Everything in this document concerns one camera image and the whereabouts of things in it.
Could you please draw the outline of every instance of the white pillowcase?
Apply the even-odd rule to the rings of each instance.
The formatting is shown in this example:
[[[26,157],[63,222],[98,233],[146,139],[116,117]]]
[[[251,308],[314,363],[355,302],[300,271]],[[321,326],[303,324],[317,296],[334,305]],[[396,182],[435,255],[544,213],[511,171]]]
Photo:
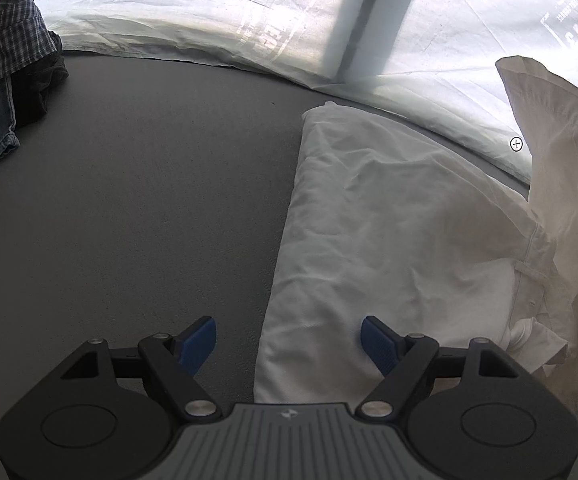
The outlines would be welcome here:
[[[466,348],[485,336],[530,372],[562,359],[571,298],[526,200],[395,121],[304,114],[262,334],[256,402],[358,405],[381,380],[360,324]]]

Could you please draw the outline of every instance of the metal screw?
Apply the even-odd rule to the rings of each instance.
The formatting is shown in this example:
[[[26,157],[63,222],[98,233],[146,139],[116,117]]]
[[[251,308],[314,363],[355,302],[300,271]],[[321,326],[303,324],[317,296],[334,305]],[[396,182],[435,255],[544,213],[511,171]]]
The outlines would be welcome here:
[[[365,402],[360,408],[366,416],[387,416],[393,411],[393,408],[388,402],[383,400],[370,400]]]
[[[192,400],[184,407],[184,410],[193,416],[207,416],[213,415],[216,412],[216,405],[210,400]]]

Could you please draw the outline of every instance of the blue gripper pad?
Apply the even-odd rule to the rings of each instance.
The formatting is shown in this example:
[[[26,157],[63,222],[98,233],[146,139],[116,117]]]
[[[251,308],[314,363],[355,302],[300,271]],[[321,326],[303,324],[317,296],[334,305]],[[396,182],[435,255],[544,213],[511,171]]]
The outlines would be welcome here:
[[[406,352],[406,343],[403,337],[395,332],[387,334],[373,320],[367,316],[362,321],[360,343],[365,354],[377,366],[383,376],[386,376],[396,367]]]
[[[213,352],[215,342],[216,326],[215,320],[211,318],[184,340],[178,364],[193,377]]]

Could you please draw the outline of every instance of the gray surface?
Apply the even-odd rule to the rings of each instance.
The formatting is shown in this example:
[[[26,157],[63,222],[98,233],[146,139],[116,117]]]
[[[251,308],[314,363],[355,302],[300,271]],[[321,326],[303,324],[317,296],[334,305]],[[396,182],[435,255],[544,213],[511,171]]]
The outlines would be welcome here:
[[[344,404],[237,404],[229,418],[184,430],[141,480],[294,478],[440,480],[396,430],[359,422]]]
[[[187,63],[67,67],[0,162],[0,416],[84,340],[132,346],[203,314],[218,344],[198,380],[220,403],[251,401],[301,114],[348,103]]]

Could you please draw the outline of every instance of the gray mat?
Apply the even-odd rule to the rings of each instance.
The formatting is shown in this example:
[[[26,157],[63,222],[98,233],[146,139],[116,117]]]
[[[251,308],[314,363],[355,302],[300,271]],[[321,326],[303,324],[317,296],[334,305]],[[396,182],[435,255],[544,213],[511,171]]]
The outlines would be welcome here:
[[[218,344],[198,381],[220,403],[252,401],[301,114],[352,104],[188,63],[67,68],[47,117],[0,162],[0,416],[84,340],[132,346],[204,314]]]

